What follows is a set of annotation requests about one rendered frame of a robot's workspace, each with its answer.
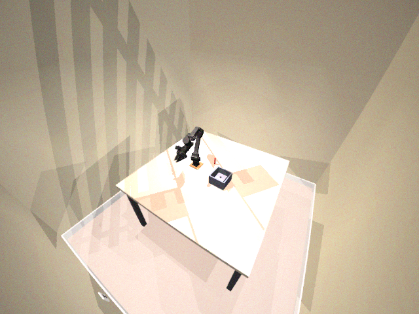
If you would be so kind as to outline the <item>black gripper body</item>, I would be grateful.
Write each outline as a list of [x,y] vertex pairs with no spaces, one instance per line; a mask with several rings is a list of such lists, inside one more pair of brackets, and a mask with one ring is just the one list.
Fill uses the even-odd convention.
[[182,157],[186,158],[187,155],[186,153],[189,151],[189,148],[186,147],[185,145],[183,146],[183,150],[180,152],[180,150],[177,150],[176,152],[180,155],[182,155]]

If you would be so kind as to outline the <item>white flat plate with hole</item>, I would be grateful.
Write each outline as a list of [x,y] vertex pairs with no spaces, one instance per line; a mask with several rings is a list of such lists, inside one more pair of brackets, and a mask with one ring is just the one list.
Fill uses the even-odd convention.
[[227,176],[226,175],[223,175],[223,174],[221,174],[221,173],[218,173],[216,176],[215,176],[215,178],[216,179],[219,179],[220,181],[225,181],[226,179],[227,179]]

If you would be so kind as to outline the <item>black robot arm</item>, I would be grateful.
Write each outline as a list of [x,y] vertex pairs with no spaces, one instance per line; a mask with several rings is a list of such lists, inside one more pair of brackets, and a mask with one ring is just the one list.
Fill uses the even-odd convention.
[[[185,144],[186,147],[189,149],[194,145],[192,141],[196,140],[195,146],[194,146],[194,152],[191,155],[191,160],[193,162],[193,166],[197,167],[200,165],[200,157],[199,157],[199,146],[200,146],[200,139],[203,136],[204,131],[200,127],[195,127],[192,132],[188,133],[183,139],[182,142]],[[180,147],[179,145],[176,145],[175,150],[180,150],[180,152],[183,150],[183,146]]]

